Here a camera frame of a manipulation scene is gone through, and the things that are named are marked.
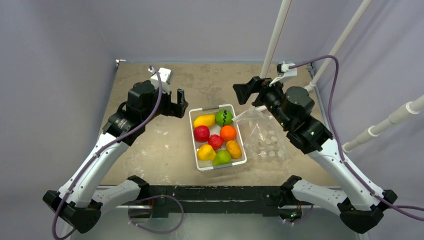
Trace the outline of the red apple toy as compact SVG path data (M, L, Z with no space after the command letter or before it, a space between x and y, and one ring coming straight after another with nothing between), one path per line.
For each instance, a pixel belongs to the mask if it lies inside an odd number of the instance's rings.
M199 143L205 143L210 138L210 130L205 125L197 126L193 131L194 139Z

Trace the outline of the orange toy fruit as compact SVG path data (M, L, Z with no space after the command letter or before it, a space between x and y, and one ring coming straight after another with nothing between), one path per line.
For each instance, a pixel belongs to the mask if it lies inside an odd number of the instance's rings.
M233 141L237 136L237 131L232 125L224 125L219 135L225 142Z

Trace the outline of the clear zip top bag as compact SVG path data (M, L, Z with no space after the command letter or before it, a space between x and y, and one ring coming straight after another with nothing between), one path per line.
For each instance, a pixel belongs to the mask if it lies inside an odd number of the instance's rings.
M248 160L286 162L290 155L284 132L266 110L264 105L251 106L232 119L240 127L242 149Z

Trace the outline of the red strawberry toy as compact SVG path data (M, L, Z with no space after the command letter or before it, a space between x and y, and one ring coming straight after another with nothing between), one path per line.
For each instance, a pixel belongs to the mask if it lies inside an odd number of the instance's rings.
M209 137L208 144L216 151L223 146L224 140L220 135L213 134Z

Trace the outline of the green striped melon toy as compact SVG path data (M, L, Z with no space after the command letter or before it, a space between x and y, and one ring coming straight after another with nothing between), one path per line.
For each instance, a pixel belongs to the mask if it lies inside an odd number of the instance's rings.
M222 109L215 114L215 122L220 126L229 126L233 123L233 115L230 110Z

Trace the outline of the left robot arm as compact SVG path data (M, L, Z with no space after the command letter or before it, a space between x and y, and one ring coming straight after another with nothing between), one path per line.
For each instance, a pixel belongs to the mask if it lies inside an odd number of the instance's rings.
M166 202L168 196L156 190L138 176L130 176L123 183L99 191L98 186L114 163L141 136L146 125L156 116L182 118L188 107L183 89L177 90L177 101L172 102L171 91L165 82L150 80L133 85L117 111L104 125L93 150L58 190L49 190L43 201L73 231L81 234L90 231L111 209L125 203L144 203L153 209Z

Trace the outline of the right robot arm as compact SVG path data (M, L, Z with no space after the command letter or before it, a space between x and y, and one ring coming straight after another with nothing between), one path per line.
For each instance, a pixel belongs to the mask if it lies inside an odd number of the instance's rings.
M307 90L299 86L284 89L280 82L257 76L232 87L240 105L257 94L253 106L265 106L286 132L290 143L318 163L340 186L340 190L332 190L293 175L280 187L280 206L294 202L320 206L338 215L349 229L359 234L380 222L397 195L373 184L349 162L330 130L312 116L315 103Z

